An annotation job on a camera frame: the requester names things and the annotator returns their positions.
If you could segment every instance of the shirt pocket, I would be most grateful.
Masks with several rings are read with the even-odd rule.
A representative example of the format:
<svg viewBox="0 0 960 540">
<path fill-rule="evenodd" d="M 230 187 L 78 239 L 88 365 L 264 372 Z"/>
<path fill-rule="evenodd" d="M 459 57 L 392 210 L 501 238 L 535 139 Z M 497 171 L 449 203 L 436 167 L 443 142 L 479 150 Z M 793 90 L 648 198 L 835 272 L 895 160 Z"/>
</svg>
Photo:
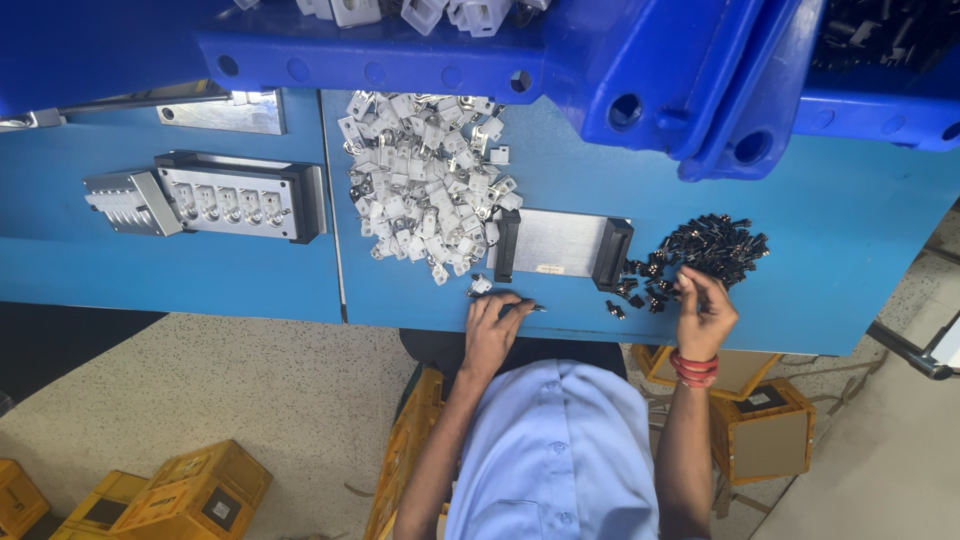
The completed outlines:
<svg viewBox="0 0 960 540">
<path fill-rule="evenodd" d="M 465 540 L 542 540 L 540 506 L 532 501 L 497 501 L 470 521 Z"/>
</svg>

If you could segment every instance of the hand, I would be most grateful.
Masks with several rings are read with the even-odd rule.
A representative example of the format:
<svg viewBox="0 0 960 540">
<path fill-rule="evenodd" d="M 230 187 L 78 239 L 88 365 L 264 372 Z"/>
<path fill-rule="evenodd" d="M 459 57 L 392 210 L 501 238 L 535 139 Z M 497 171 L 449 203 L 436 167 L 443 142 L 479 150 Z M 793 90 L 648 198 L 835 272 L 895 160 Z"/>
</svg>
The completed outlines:
<svg viewBox="0 0 960 540">
<path fill-rule="evenodd" d="M 678 354 L 696 362 L 712 360 L 740 318 L 727 289 L 720 280 L 689 266 L 681 267 L 674 288 L 682 295 L 677 321 Z"/>
<path fill-rule="evenodd" d="M 499 318 L 500 309 L 510 304 L 516 306 Z M 534 305 L 533 300 L 521 302 L 512 292 L 485 296 L 471 304 L 467 316 L 467 355 L 461 371 L 490 382 L 514 345 L 520 322 Z"/>
</svg>

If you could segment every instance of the blue table surface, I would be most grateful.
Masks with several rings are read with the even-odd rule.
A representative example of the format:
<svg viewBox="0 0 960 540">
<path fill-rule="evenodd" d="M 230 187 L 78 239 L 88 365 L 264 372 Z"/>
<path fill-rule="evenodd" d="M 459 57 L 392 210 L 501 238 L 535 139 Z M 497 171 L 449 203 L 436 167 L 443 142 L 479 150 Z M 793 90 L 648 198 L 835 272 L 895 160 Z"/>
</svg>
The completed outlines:
<svg viewBox="0 0 960 540">
<path fill-rule="evenodd" d="M 462 331 L 469 274 L 437 286 L 423 261 L 382 261 L 375 238 L 360 235 L 348 197 L 351 158 L 336 120 L 349 93 L 322 93 L 333 198 L 341 238 L 348 320 L 352 324 Z M 630 258 L 646 260 L 676 227 L 704 213 L 749 217 L 771 254 L 731 289 L 740 321 L 728 349 L 846 355 L 874 320 L 924 241 L 960 194 L 960 152 L 915 152 L 888 143 L 794 136 L 764 180 L 677 180 L 677 163 L 656 152 L 586 144 L 557 108 L 540 98 L 508 106 L 499 144 L 502 167 L 524 206 L 628 217 L 636 232 Z M 479 266 L 488 277 L 485 261 Z M 587 278 L 515 272 L 509 288 L 548 308 L 532 313 L 521 335 L 669 344 L 677 305 L 637 310 L 598 292 Z M 615 319 L 606 300 L 623 306 Z"/>
<path fill-rule="evenodd" d="M 324 164 L 315 90 L 284 89 L 287 135 L 159 123 L 156 109 L 0 134 L 0 300 L 341 322 L 332 233 L 308 245 L 225 233 L 118 234 L 82 178 L 153 169 L 171 150 Z M 332 231 L 328 212 L 327 229 Z"/>
</svg>

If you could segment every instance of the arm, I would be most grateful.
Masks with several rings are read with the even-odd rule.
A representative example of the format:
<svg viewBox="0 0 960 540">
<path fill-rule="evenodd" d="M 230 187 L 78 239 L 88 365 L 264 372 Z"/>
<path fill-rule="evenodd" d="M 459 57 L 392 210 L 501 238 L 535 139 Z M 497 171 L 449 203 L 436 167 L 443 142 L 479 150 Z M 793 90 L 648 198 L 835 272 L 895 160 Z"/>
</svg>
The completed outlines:
<svg viewBox="0 0 960 540">
<path fill-rule="evenodd" d="M 677 323 L 679 354 L 688 360 L 709 361 L 736 324 L 736 309 L 719 281 L 692 268 L 681 268 L 674 286 L 682 295 Z M 691 388 L 677 382 L 657 448 L 656 487 L 662 540 L 710 537 L 713 472 L 708 398 L 708 388 Z"/>
<path fill-rule="evenodd" d="M 516 294 L 499 294 L 485 296 L 470 306 L 467 354 L 403 490 L 394 523 L 396 540 L 436 538 L 437 520 L 456 474 L 473 412 L 513 346 L 520 322 L 533 310 L 534 301 L 528 300 L 498 318 L 500 309 L 519 302 Z"/>
</svg>

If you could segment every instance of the black label on crate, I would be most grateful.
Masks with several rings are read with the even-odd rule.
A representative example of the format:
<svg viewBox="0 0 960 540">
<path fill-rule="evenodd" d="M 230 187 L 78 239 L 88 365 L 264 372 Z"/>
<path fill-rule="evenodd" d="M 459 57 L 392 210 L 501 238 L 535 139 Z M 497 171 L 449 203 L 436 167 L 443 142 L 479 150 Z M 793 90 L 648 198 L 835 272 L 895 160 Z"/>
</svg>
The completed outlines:
<svg viewBox="0 0 960 540">
<path fill-rule="evenodd" d="M 740 412 L 757 412 L 768 408 L 777 408 L 786 405 L 786 400 L 773 386 L 758 386 L 750 396 L 742 402 L 733 402 Z"/>
<path fill-rule="evenodd" d="M 210 521 L 219 525 L 226 532 L 230 532 L 233 522 L 240 513 L 243 505 L 219 487 L 213 490 L 213 495 L 204 504 L 202 513 Z"/>
<path fill-rule="evenodd" d="M 85 520 L 95 521 L 104 525 L 113 525 L 120 519 L 120 515 L 127 509 L 128 504 L 101 499 L 97 501 L 84 516 Z"/>
</svg>

